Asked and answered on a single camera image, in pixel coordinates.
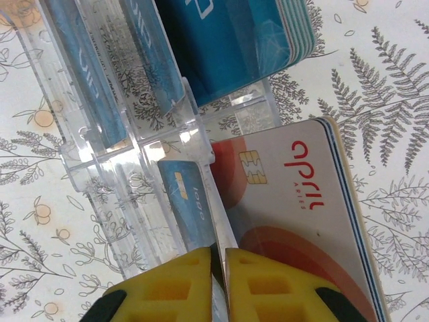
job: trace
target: card chip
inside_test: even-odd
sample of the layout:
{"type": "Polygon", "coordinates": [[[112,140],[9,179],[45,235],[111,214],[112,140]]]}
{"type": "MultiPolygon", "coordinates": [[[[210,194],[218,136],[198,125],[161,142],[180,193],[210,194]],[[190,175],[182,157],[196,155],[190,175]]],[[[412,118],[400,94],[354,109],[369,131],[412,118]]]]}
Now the card chip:
{"type": "Polygon", "coordinates": [[[250,184],[267,184],[261,159],[257,151],[246,151],[239,154],[241,165],[250,184]]]}
{"type": "Polygon", "coordinates": [[[183,199],[188,200],[188,194],[186,193],[185,184],[183,183],[182,174],[180,172],[175,172],[174,176],[176,177],[177,185],[179,186],[180,195],[183,199]]]}

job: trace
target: tablecloth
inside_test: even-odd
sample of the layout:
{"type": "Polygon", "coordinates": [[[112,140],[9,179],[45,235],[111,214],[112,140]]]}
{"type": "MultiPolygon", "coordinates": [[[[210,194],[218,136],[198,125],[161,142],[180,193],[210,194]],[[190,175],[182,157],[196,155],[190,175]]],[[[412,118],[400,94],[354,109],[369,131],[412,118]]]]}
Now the tablecloth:
{"type": "MultiPolygon", "coordinates": [[[[0,0],[0,10],[37,25],[32,2],[0,0]]],[[[307,3],[316,49],[271,78],[282,120],[337,120],[392,320],[429,321],[429,3],[307,3]]],[[[0,107],[1,318],[78,321],[121,275],[1,15],[0,107]]]]}

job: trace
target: clear plastic card holder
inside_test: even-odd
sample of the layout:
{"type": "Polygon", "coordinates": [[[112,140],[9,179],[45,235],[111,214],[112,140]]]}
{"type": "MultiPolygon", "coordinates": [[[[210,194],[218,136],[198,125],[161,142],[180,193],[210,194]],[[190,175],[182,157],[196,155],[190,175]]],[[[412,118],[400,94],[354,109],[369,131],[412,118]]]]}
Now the clear plastic card holder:
{"type": "MultiPolygon", "coordinates": [[[[122,53],[122,55],[114,55],[115,57],[119,57],[115,61],[115,66],[118,70],[129,70],[130,66],[135,66],[135,61],[139,61],[139,51],[134,45],[135,42],[130,34],[125,16],[123,15],[123,7],[120,6],[120,1],[76,2],[80,7],[80,12],[86,15],[85,23],[93,35],[96,47],[100,48],[98,54],[101,60],[105,62],[105,65],[112,63],[109,62],[108,53],[116,51],[122,53]]],[[[206,128],[202,122],[201,116],[195,113],[197,111],[197,106],[187,80],[181,78],[180,86],[175,82],[170,82],[170,78],[172,80],[177,79],[180,74],[176,66],[170,62],[174,60],[174,57],[170,56],[168,41],[163,41],[161,39],[161,37],[165,35],[157,34],[157,32],[162,33],[162,28],[157,28],[160,26],[162,26],[160,21],[152,21],[151,24],[147,25],[147,29],[144,30],[145,37],[152,39],[151,48],[147,49],[150,51],[149,55],[160,59],[160,61],[155,63],[141,61],[141,63],[145,65],[146,71],[151,70],[151,77],[156,80],[152,80],[149,83],[157,87],[157,89],[154,90],[154,96],[160,99],[158,102],[159,104],[162,102],[164,96],[174,96],[166,94],[168,91],[179,93],[180,89],[182,89],[183,97],[176,95],[173,104],[171,104],[169,114],[174,120],[175,127],[170,129],[167,128],[164,131],[158,131],[156,133],[146,131],[145,129],[137,130],[137,132],[135,132],[138,137],[137,143],[143,151],[143,154],[148,157],[150,162],[148,166],[151,175],[158,176],[159,181],[162,180],[159,176],[159,169],[156,163],[164,158],[161,158],[163,153],[166,154],[165,158],[169,160],[190,160],[198,163],[201,169],[201,175],[204,179],[206,193],[208,194],[208,201],[212,207],[214,224],[222,226],[220,230],[223,236],[220,236],[220,238],[224,240],[224,244],[233,246],[235,245],[235,239],[233,238],[225,210],[223,209],[209,169],[209,164],[213,162],[214,159],[210,142],[206,134],[206,128]]],[[[109,78],[120,82],[120,75],[109,74],[109,71],[107,71],[107,75],[109,78]]]]}
{"type": "MultiPolygon", "coordinates": [[[[60,153],[68,177],[74,188],[86,193],[93,204],[97,221],[108,244],[112,245],[116,267],[129,278],[141,272],[143,267],[154,267],[183,254],[184,248],[162,192],[162,183],[151,175],[147,166],[150,161],[133,139],[132,125],[126,125],[129,139],[107,149],[103,146],[99,131],[94,129],[97,121],[91,120],[92,115],[83,106],[85,102],[71,77],[72,66],[64,59],[58,39],[50,28],[51,18],[45,16],[43,6],[39,8],[44,23],[18,32],[60,128],[63,139],[60,153]],[[35,50],[43,54],[34,57],[35,50]],[[129,183],[132,175],[144,178],[154,196],[148,198],[150,202],[138,207],[129,183]],[[99,198],[107,195],[106,200],[99,198]],[[157,233],[162,230],[160,227],[168,232],[157,233]],[[119,237],[125,228],[129,233],[119,237]]],[[[126,123],[126,109],[118,108],[118,111],[126,123]]]]}
{"type": "MultiPolygon", "coordinates": [[[[113,70],[116,72],[116,79],[119,79],[119,83],[122,79],[126,83],[137,82],[147,84],[142,89],[145,94],[148,91],[151,92],[147,100],[151,102],[153,97],[155,97],[155,101],[157,101],[158,105],[161,105],[160,114],[165,113],[165,110],[169,109],[169,102],[166,102],[164,99],[165,91],[162,93],[164,95],[160,95],[159,90],[154,89],[154,86],[150,86],[154,83],[153,75],[158,75],[156,72],[154,73],[154,70],[162,69],[162,72],[164,72],[162,67],[169,66],[169,73],[172,79],[177,79],[180,76],[180,71],[172,56],[168,39],[162,40],[162,38],[166,38],[162,22],[160,20],[158,22],[154,21],[156,18],[160,19],[159,16],[151,15],[151,21],[149,22],[144,20],[144,18],[147,18],[145,16],[147,13],[144,10],[152,6],[156,8],[154,1],[76,0],[76,2],[81,12],[87,15],[88,18],[90,17],[90,19],[85,20],[85,24],[92,31],[97,46],[100,48],[104,47],[105,49],[104,51],[100,51],[101,56],[104,55],[101,59],[109,60],[110,58],[114,58],[114,62],[112,62],[114,66],[113,70]],[[132,13],[127,13],[127,6],[133,9],[132,13]],[[135,23],[139,27],[137,31],[133,29],[134,25],[130,21],[129,15],[135,16],[137,20],[135,23]],[[154,25],[159,25],[161,28],[155,29],[153,28],[154,25]],[[144,42],[147,43],[147,39],[151,39],[152,47],[155,42],[152,39],[157,39],[158,43],[162,43],[165,47],[163,54],[152,54],[152,48],[145,48],[146,44],[144,42]],[[155,57],[159,60],[156,64],[154,62],[147,62],[147,55],[145,53],[148,52],[149,58],[155,57]],[[132,73],[129,71],[141,67],[143,67],[144,72],[139,74],[140,79],[132,79],[132,73]]],[[[193,105],[195,106],[192,109],[189,109],[189,106],[187,106],[187,109],[179,109],[178,106],[174,106],[167,115],[167,119],[172,119],[174,125],[180,127],[184,120],[191,118],[198,119],[200,117],[199,114],[201,114],[204,126],[209,129],[207,135],[211,141],[224,140],[231,136],[253,133],[281,125],[278,108],[273,99],[267,78],[207,106],[198,108],[195,103],[193,105]],[[258,119],[257,125],[250,125],[251,120],[254,119],[258,119]],[[219,131],[222,123],[233,123],[234,128],[231,129],[226,126],[225,129],[219,131]]],[[[171,127],[164,127],[157,134],[169,131],[170,129],[171,127]]],[[[154,131],[147,124],[142,124],[137,130],[137,134],[141,138],[147,138],[152,136],[154,131]]]]}

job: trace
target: blue card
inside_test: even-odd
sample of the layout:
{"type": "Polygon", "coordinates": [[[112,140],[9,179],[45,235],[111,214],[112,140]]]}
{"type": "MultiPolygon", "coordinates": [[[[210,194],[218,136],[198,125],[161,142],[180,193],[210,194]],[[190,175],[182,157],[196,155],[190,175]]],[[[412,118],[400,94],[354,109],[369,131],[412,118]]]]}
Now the blue card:
{"type": "Polygon", "coordinates": [[[109,148],[127,138],[127,132],[78,8],[73,0],[43,3],[51,18],[48,23],[64,49],[61,54],[82,94],[82,104],[95,121],[92,126],[100,131],[105,148],[109,148]]]}
{"type": "Polygon", "coordinates": [[[170,204],[188,251],[216,243],[210,205],[198,164],[158,161],[170,204]]]}
{"type": "Polygon", "coordinates": [[[156,0],[198,106],[288,66],[290,40],[276,1],[156,0]]]}
{"type": "Polygon", "coordinates": [[[147,78],[162,114],[183,99],[184,87],[153,0],[121,0],[147,78]]]}

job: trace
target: stack of cards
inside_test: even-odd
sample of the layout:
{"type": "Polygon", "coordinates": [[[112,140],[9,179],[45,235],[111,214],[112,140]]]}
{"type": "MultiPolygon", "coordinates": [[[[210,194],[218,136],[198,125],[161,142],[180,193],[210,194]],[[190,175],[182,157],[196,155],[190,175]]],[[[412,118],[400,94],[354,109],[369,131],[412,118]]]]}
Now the stack of cards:
{"type": "Polygon", "coordinates": [[[320,118],[213,144],[212,173],[240,248],[337,285],[390,321],[339,131],[320,118]]]}
{"type": "Polygon", "coordinates": [[[296,64],[315,45],[305,0],[155,2],[198,106],[296,64]]]}

